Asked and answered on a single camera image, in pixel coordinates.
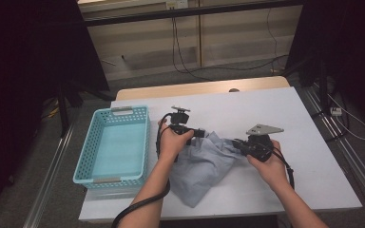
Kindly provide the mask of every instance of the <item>blue plastic basket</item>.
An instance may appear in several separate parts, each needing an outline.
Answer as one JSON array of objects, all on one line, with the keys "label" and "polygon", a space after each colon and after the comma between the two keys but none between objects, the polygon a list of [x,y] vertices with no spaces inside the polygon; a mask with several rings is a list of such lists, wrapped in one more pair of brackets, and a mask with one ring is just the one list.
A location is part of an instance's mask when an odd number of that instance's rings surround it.
[{"label": "blue plastic basket", "polygon": [[145,105],[95,111],[73,181],[123,192],[140,188],[146,179],[149,128]]}]

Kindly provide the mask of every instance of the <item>gray floor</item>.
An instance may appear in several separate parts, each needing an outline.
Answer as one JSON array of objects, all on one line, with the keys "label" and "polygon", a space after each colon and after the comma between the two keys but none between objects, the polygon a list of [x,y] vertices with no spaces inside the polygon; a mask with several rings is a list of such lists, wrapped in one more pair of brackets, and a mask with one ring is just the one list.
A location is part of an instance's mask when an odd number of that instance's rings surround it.
[{"label": "gray floor", "polygon": [[[256,62],[246,62],[238,64],[230,64],[223,67],[234,67],[234,68],[250,68],[260,66],[265,61]],[[205,70],[199,70],[193,72],[195,77],[203,77],[213,81],[229,80],[229,79],[240,79],[240,78],[255,78],[270,76],[271,65],[266,65],[264,67],[259,67],[253,70],[232,70],[223,68],[210,68]],[[109,82],[111,91],[108,92],[110,95],[116,95],[117,91],[123,88],[130,87],[141,87],[141,86],[161,86],[161,85],[171,85],[171,84],[185,84],[185,83],[196,83],[204,82],[206,80],[195,78],[193,75],[187,73],[179,73],[176,71],[158,73],[153,75],[146,75],[143,77],[135,77],[133,80],[130,79],[120,79],[116,81]],[[294,74],[288,78],[291,86],[295,86],[298,90],[298,94],[305,106],[309,110],[310,114],[315,113],[313,106],[306,96],[306,89],[298,86],[297,75]],[[89,105],[95,103],[94,98],[88,94],[83,94],[85,99],[85,104]],[[357,117],[362,119],[362,116],[357,110],[356,106],[351,103],[347,103],[348,110],[354,113]],[[87,112],[91,112],[94,109],[94,105],[90,106]],[[89,114],[81,114],[78,118],[79,125],[77,127],[86,127],[89,122]],[[321,134],[324,138],[328,139],[330,135],[324,129],[323,123],[320,117],[315,118],[317,127],[321,130]],[[60,119],[56,115],[53,118],[45,118],[41,122],[40,128],[32,147],[24,159],[24,162],[20,165],[20,168],[16,174],[14,174],[15,184],[4,189],[0,197],[0,228],[2,227],[23,227],[26,219],[28,217],[29,211],[31,209],[34,200],[37,197],[39,188],[44,181],[44,177],[48,171],[54,153],[57,149],[58,143],[60,141]],[[365,136],[365,128],[357,123],[355,120],[351,120],[352,130],[359,134]],[[84,135],[82,132],[75,128],[75,134],[72,136],[78,141],[70,143],[69,151],[78,151],[80,143],[84,140]],[[352,147],[355,149],[357,155],[365,163],[365,141],[361,141],[353,137],[352,135],[347,135],[345,138],[350,142]],[[328,142],[330,149],[332,150],[337,162],[344,170],[346,177],[348,178],[350,184],[353,186],[357,196],[363,204],[363,207],[356,210],[342,211],[342,212],[325,212],[318,213],[318,215],[330,226],[330,227],[365,227],[365,187],[363,183],[357,178],[357,175],[353,171],[351,165],[346,161],[343,152],[340,150],[336,142]],[[77,157],[77,154],[68,153],[64,156],[63,162],[67,159],[72,159]],[[67,179],[73,174],[73,168],[60,170],[57,174],[57,179]],[[61,193],[58,194],[57,189],[62,189]],[[68,200],[74,202],[74,205],[70,205],[71,208],[75,208],[71,212],[66,208],[58,208],[55,203],[48,202],[46,205],[46,210],[44,210],[43,216],[39,221],[38,227],[109,227],[109,224],[90,224],[78,221],[78,214],[80,210],[80,200],[84,197],[83,188],[75,185],[66,185],[63,182],[57,181],[50,192],[52,198],[56,198],[54,201]],[[284,215],[279,215],[279,227],[286,227],[283,225],[286,223],[287,219]],[[167,227],[184,227],[184,223],[180,224],[164,224]],[[254,224],[243,224],[240,227],[254,227]]]}]

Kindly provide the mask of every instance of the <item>person's right hand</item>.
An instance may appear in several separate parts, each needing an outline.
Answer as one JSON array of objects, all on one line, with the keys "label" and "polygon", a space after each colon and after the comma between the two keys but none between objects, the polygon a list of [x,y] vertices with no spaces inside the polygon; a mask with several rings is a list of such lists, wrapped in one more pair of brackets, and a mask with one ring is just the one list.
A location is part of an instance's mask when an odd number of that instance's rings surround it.
[{"label": "person's right hand", "polygon": [[[274,140],[271,141],[272,145],[280,150],[279,142]],[[250,155],[247,155],[247,160],[257,168],[262,179],[269,184],[273,191],[275,191],[277,187],[289,183],[286,178],[285,166],[275,154],[272,154],[271,158],[269,158],[266,162],[258,161]]]}]

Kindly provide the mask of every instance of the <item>white cable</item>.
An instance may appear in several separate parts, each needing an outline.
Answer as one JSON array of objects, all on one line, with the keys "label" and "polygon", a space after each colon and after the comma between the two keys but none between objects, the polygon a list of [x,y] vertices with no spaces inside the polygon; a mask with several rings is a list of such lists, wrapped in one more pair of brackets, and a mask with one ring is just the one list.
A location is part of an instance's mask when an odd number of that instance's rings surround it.
[{"label": "white cable", "polygon": [[[356,116],[352,115],[352,113],[348,112],[345,108],[343,108],[330,94],[328,94],[328,97],[340,108],[342,108],[342,110],[346,113],[348,113],[351,117],[353,117],[355,120],[359,121],[361,124],[363,124],[365,126],[365,123],[362,122],[360,119],[358,119]],[[355,136],[356,138],[360,139],[360,140],[364,140],[365,138],[359,137],[357,136],[355,133],[353,133],[350,129],[346,128],[346,126],[339,120],[339,118],[336,116],[336,120],[339,122],[340,125],[343,126],[343,128],[345,128],[345,130],[347,130],[351,135]]]}]

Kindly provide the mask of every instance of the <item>power strip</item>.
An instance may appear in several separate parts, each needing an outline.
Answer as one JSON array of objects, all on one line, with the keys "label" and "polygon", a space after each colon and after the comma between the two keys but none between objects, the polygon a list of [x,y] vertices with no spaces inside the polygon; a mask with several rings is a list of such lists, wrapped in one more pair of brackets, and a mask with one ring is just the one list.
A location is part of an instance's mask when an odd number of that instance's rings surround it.
[{"label": "power strip", "polygon": [[332,116],[342,116],[342,108],[340,108],[340,107],[331,107],[331,115]]}]

